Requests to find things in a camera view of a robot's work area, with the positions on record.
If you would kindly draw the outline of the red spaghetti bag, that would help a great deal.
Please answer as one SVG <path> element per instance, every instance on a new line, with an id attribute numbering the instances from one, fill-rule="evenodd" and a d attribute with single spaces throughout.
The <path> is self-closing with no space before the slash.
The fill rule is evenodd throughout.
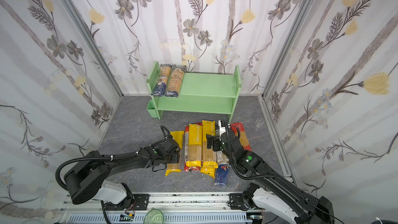
<path id="1" fill-rule="evenodd" d="M 239 129 L 239 131 L 240 131 L 239 141 L 240 141 L 241 145 L 244 147 L 245 150 L 251 151 L 249 140 L 248 140 L 248 137 L 246 136 L 246 132 L 245 132 L 243 124 L 241 122 L 237 122 L 237 123 L 231 123 L 231 126 L 232 126 L 232 130 L 236 136 L 238 136 L 237 129 Z"/>

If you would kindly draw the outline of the blue clear spaghetti bag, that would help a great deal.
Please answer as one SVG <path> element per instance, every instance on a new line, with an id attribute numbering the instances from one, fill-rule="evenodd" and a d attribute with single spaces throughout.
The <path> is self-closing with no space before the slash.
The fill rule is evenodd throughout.
<path id="1" fill-rule="evenodd" d="M 173 66 L 171 64 L 161 64 L 160 65 L 159 76 L 157 78 L 157 82 L 155 84 L 155 87 L 154 87 L 151 95 L 153 95 L 153 96 L 164 96 L 165 95 L 167 83 L 168 83 L 169 76 L 172 71 L 172 67 Z"/>

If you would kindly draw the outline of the blue brown spaghetti bag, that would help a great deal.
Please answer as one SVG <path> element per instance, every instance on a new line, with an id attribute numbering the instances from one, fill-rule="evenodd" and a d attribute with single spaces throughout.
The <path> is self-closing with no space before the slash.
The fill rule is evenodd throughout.
<path id="1" fill-rule="evenodd" d="M 178 97 L 186 72 L 185 66 L 174 65 L 168 82 L 166 97 Z"/>

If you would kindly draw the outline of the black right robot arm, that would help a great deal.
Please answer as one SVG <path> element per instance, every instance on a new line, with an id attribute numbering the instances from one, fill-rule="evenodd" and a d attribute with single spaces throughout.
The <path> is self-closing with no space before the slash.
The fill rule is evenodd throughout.
<path id="1" fill-rule="evenodd" d="M 218 136 L 206 135 L 207 147 L 222 152 L 230 168 L 249 186 L 238 195 L 231 195 L 231 209 L 267 210 L 290 224 L 333 224 L 331 201 L 316 198 L 299 189 L 273 170 L 259 155 L 246 150 L 230 127 L 222 127 Z"/>

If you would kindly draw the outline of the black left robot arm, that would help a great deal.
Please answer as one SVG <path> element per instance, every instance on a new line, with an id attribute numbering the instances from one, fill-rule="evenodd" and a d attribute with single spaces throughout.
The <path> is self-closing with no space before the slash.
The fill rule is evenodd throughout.
<path id="1" fill-rule="evenodd" d="M 75 205 L 90 200 L 103 201 L 112 208 L 126 209 L 136 203 L 125 183 L 112 183 L 108 178 L 134 169 L 145 169 L 178 163 L 180 146 L 170 131 L 161 127 L 164 138 L 135 152 L 102 155 L 95 150 L 81 158 L 70 159 L 56 170 L 56 181 L 68 191 Z"/>

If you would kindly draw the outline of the green wooden two-tier shelf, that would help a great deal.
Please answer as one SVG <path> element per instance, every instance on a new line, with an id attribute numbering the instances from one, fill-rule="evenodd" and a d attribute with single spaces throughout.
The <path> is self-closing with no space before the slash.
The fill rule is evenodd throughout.
<path id="1" fill-rule="evenodd" d="M 147 111 L 157 119 L 165 111 L 225 114 L 232 122 L 241 85 L 238 65 L 233 74 L 187 73 L 178 97 L 152 96 Z"/>

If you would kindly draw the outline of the red spaghetti bag under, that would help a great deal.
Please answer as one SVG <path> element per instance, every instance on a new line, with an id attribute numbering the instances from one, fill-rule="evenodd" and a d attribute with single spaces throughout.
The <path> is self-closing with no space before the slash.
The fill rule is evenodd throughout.
<path id="1" fill-rule="evenodd" d="M 200 171 L 200 167 L 189 167 L 187 166 L 188 162 L 188 145 L 189 145 L 189 126 L 185 127 L 184 131 L 184 171 L 185 172 L 193 172 Z"/>

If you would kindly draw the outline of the clear blue-end spaghetti bag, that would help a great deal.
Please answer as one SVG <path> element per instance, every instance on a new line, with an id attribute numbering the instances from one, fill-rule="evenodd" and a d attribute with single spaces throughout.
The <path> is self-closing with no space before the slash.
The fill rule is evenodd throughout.
<path id="1" fill-rule="evenodd" d="M 222 151 L 216 152 L 216 155 L 218 168 L 215 172 L 214 185 L 220 188 L 226 188 L 230 169 L 229 159 Z"/>

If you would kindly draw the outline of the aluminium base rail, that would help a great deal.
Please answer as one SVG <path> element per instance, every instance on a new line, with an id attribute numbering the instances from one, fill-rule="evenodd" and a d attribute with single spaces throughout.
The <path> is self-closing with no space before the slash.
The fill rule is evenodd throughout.
<path id="1" fill-rule="evenodd" d="M 100 202 L 74 205 L 66 198 L 56 221 L 61 224 L 142 224 L 146 214 L 157 209 L 166 224 L 255 224 L 264 211 L 232 210 L 229 192 L 139 193 L 136 205 L 128 211 L 103 211 Z"/>

